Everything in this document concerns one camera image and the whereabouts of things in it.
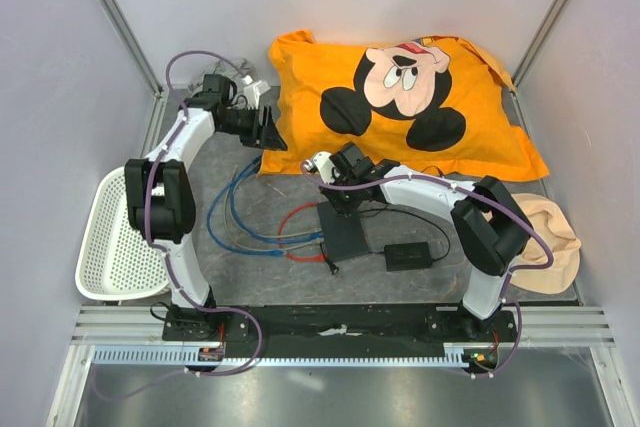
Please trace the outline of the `black network switch box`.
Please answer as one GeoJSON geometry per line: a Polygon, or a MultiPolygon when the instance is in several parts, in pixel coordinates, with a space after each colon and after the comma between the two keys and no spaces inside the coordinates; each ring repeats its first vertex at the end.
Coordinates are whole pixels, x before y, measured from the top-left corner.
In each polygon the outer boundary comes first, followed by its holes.
{"type": "Polygon", "coordinates": [[[341,216],[334,211],[329,202],[319,203],[316,209],[329,260],[342,262],[369,253],[362,222],[357,215],[341,216]]]}

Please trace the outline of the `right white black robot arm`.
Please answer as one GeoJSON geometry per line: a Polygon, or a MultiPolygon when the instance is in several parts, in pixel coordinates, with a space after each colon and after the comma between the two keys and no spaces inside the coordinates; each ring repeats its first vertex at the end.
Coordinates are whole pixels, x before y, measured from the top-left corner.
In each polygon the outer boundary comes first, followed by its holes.
{"type": "Polygon", "coordinates": [[[458,315],[467,339],[483,339],[494,328],[508,268],[531,238],[531,223],[498,179],[451,181],[390,159],[378,163],[353,143],[318,152],[306,161],[317,172],[320,192],[334,209],[351,214],[365,201],[409,207],[451,223],[472,269],[458,315]]]}

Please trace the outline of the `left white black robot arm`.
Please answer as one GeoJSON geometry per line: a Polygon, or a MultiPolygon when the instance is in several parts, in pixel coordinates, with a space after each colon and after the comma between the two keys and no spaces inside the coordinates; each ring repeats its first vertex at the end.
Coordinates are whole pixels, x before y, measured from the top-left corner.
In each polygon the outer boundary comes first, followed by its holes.
{"type": "Polygon", "coordinates": [[[269,89],[267,82],[250,76],[236,84],[220,74],[206,74],[201,90],[182,100],[174,124],[160,143],[124,166],[129,224],[161,255],[172,304],[191,309],[184,326],[198,340],[215,336],[220,318],[192,240],[197,208],[188,171],[215,133],[234,135],[246,147],[287,149],[272,108],[260,101],[269,89]]]}

